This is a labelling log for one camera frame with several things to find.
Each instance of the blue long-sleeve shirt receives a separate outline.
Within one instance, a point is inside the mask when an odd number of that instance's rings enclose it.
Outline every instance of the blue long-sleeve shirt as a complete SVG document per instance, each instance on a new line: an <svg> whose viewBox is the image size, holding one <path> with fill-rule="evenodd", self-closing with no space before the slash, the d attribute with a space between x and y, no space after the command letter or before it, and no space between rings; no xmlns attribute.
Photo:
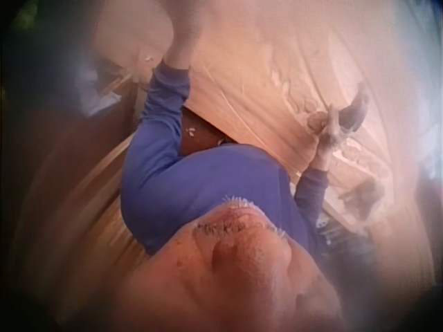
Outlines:
<svg viewBox="0 0 443 332"><path fill-rule="evenodd" d="M154 70L123 167L121 210L135 238L153 255L181 226L235 196L254 202L314 254L326 172L306 169L294 199L288 173L257 147L222 145L181 157L181 107L189 92L188 71L163 62Z"/></svg>

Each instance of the person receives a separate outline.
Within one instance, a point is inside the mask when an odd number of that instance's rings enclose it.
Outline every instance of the person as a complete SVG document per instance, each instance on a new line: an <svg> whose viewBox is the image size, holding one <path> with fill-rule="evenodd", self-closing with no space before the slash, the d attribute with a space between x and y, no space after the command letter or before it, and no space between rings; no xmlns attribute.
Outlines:
<svg viewBox="0 0 443 332"><path fill-rule="evenodd" d="M333 150L348 135L329 120L295 197L285 169L250 145L181 157L181 107L201 33L203 0L163 1L174 31L153 70L123 167L124 221L149 260L119 291L125 331L335 331L336 291L319 270L315 223Z"/></svg>

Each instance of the sleeve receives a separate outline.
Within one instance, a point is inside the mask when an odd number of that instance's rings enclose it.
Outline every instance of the sleeve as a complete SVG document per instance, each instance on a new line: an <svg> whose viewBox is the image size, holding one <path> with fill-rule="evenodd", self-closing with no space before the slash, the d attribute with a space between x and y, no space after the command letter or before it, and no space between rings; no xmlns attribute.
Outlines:
<svg viewBox="0 0 443 332"><path fill-rule="evenodd" d="M123 185L139 187L178 161L181 107L189 92L187 70L171 68L163 61L154 69L141 123L127 152Z"/></svg>
<svg viewBox="0 0 443 332"><path fill-rule="evenodd" d="M327 186L327 172L312 167L308 167L298 181L294 199L298 211L311 225L316 225Z"/></svg>

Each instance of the skin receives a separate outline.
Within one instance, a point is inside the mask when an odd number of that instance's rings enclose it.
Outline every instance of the skin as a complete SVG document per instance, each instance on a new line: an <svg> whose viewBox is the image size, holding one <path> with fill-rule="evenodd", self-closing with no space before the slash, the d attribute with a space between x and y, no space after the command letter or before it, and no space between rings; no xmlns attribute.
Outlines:
<svg viewBox="0 0 443 332"><path fill-rule="evenodd" d="M204 0L163 0L174 39L163 60L189 68ZM338 111L311 166L328 170L347 136ZM183 226L115 296L115 331L341 331L338 296L311 256L243 199Z"/></svg>

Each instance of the wooden panel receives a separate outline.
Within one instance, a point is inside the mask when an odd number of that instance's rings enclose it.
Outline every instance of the wooden panel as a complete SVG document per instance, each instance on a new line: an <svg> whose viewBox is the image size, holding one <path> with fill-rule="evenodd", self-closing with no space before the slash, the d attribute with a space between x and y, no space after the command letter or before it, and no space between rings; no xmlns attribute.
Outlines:
<svg viewBox="0 0 443 332"><path fill-rule="evenodd" d="M404 4L207 2L204 35L192 63L191 110L234 140L267 150L296 182L314 154L314 120L329 103L349 104L363 81L370 94L368 117L334 154L325 208L348 229L358 230L374 222L389 224L398 220L392 218L398 207L414 206L420 100L396 31L398 21L409 20ZM154 1L107 0L96 48L148 78L171 38L169 19ZM385 195L370 220L356 227L359 220L344 213L338 197L370 177L383 185ZM402 216L406 232L422 229L417 214ZM432 261L424 232L400 232L380 241L405 238L417 258L408 264L421 271L417 282L429 285Z"/></svg>

